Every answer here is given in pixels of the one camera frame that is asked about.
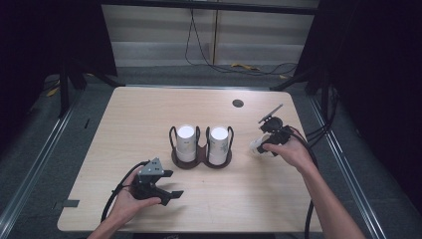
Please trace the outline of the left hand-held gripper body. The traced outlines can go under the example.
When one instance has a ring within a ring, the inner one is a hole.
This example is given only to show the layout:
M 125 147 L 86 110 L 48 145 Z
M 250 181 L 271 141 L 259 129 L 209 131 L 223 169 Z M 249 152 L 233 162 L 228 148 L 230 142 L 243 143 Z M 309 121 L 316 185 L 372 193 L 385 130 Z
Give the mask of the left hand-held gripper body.
M 164 176 L 164 169 L 158 157 L 141 162 L 134 170 L 135 177 L 130 185 L 130 193 L 137 200 L 158 197 L 164 199 L 164 193 L 156 182 Z

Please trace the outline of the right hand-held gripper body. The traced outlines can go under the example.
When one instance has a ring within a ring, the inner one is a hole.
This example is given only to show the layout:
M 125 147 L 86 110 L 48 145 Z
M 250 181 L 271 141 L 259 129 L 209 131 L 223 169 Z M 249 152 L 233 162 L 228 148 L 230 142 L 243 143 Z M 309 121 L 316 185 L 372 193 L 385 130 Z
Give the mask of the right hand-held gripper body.
M 275 113 L 283 106 L 279 104 L 271 112 L 263 116 L 259 120 L 260 130 L 262 132 L 267 132 L 270 137 L 268 138 L 268 143 L 273 144 L 285 144 L 289 141 L 293 131 L 288 125 L 284 125 L 283 121 L 275 117 Z

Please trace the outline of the single white paper cup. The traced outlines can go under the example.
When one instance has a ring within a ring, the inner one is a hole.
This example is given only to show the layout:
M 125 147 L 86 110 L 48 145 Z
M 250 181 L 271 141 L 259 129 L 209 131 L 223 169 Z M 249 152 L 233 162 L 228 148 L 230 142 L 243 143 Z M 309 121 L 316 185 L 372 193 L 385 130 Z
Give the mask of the single white paper cup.
M 263 149 L 259 150 L 262 143 L 269 138 L 270 136 L 268 134 L 264 134 L 261 137 L 254 139 L 249 145 L 251 153 L 260 157 L 275 157 L 275 155 L 270 151 L 265 151 Z

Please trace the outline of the brown wooden cup holder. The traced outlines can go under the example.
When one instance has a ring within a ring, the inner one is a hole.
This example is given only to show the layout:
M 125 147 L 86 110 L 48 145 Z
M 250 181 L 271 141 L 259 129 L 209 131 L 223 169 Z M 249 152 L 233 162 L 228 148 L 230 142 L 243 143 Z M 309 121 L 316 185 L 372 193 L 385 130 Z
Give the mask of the brown wooden cup holder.
M 192 169 L 194 167 L 196 167 L 197 165 L 199 165 L 200 163 L 205 164 L 206 166 L 210 167 L 210 168 L 214 168 L 214 169 L 220 169 L 220 168 L 224 168 L 226 166 L 228 166 L 231 161 L 232 161 L 232 144 L 233 144 L 233 139 L 234 139 L 234 131 L 230 126 L 227 126 L 226 129 L 229 132 L 229 143 L 228 143 L 228 153 L 227 153 L 227 157 L 226 157 L 226 161 L 221 164 L 221 165 L 214 165 L 212 163 L 209 162 L 208 157 L 209 157 L 209 133 L 210 130 L 213 127 L 207 127 L 206 128 L 206 132 L 205 132 L 205 137 L 206 137 L 206 142 L 204 145 L 200 145 L 199 144 L 199 139 L 201 136 L 201 130 L 199 126 L 194 126 L 195 130 L 196 130 L 196 156 L 195 159 L 193 161 L 190 162 L 183 162 L 181 161 L 177 155 L 176 155 L 176 139 L 177 139 L 177 135 L 176 135 L 176 131 L 179 129 L 179 127 L 176 126 L 172 126 L 169 130 L 169 134 L 168 134 L 168 138 L 169 138 L 169 142 L 170 142 L 170 146 L 171 146 L 171 160 L 173 161 L 173 163 L 182 169 Z

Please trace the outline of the person's left hand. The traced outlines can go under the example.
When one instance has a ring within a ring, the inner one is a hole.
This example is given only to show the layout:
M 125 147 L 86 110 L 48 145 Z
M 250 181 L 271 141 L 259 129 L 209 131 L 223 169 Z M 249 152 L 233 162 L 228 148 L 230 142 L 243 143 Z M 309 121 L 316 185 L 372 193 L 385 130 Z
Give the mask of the person's left hand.
M 128 188 L 136 175 L 137 172 L 134 170 L 124 181 L 124 188 L 118 193 L 111 212 L 108 214 L 107 220 L 117 227 L 129 222 L 143 208 L 157 205 L 161 202 L 159 197 L 137 200 L 131 195 Z

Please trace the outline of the person's right hand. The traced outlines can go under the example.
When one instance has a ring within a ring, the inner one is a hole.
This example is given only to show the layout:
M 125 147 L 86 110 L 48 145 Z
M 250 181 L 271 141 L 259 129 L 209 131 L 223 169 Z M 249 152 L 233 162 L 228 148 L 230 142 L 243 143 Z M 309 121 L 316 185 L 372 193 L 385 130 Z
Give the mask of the person's right hand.
M 307 149 L 293 136 L 285 144 L 265 143 L 263 149 L 280 155 L 300 173 L 316 168 Z

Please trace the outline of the black metal stand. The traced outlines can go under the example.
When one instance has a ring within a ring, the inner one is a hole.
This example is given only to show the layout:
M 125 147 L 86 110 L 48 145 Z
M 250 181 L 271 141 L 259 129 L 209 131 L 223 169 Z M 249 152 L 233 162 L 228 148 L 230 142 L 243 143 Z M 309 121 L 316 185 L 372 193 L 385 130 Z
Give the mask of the black metal stand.
M 273 92 L 282 92 L 291 85 L 302 82 L 307 83 L 305 92 L 308 96 L 315 96 L 317 92 L 321 93 L 321 112 L 323 117 L 327 119 L 329 78 L 327 75 L 326 68 L 311 67 L 301 73 L 295 73 L 284 83 L 275 87 L 270 87 L 270 90 Z
M 84 74 L 91 74 L 113 88 L 122 87 L 122 84 L 112 80 L 106 74 L 101 73 L 99 70 L 82 61 L 73 58 L 64 60 L 60 66 L 60 118 L 62 118 L 70 108 L 69 83 L 72 83 L 76 90 L 84 90 L 87 86 Z

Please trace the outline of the yellow tape strip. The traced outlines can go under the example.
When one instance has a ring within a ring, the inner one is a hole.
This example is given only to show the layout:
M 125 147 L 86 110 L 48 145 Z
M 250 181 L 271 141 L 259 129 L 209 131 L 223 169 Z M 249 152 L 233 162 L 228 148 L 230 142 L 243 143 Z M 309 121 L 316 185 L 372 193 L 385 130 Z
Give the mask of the yellow tape strip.
M 245 64 L 238 64 L 238 63 L 235 63 L 235 64 L 231 64 L 231 67 L 232 68 L 242 68 L 242 69 L 245 69 L 245 70 L 247 70 L 247 71 L 254 71 L 254 72 L 259 72 L 259 71 L 261 71 L 259 68 L 257 68 L 257 67 L 254 67 L 254 66 L 249 66 L 249 65 L 245 65 Z

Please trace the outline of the grey tape patch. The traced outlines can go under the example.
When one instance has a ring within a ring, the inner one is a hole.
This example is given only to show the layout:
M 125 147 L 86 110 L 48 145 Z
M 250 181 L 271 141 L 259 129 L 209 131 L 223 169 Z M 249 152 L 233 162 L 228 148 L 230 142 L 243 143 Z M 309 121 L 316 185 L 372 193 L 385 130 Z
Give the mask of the grey tape patch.
M 78 207 L 80 200 L 76 199 L 66 199 L 63 201 L 58 201 L 54 204 L 53 209 L 63 209 L 66 207 Z

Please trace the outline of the metal floor rail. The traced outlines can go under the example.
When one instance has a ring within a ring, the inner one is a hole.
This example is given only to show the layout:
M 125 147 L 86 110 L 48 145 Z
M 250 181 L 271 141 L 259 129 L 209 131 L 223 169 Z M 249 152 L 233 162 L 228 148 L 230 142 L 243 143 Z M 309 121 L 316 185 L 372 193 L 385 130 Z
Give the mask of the metal floor rail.
M 31 168 L 28 170 L 25 178 L 17 187 L 17 190 L 11 200 L 7 203 L 4 211 L 0 215 L 0 239 L 7 238 L 8 234 L 12 230 L 19 214 L 29 198 L 30 193 L 44 170 L 51 153 L 56 147 L 63 131 L 72 117 L 74 109 L 78 105 L 83 93 L 83 90 L 76 90 L 74 99 L 70 103 L 70 106 L 64 110 L 57 119 L 51 133 L 35 158 Z
M 358 135 L 344 109 L 322 142 L 338 166 L 355 220 L 370 239 L 422 239 L 422 215 Z

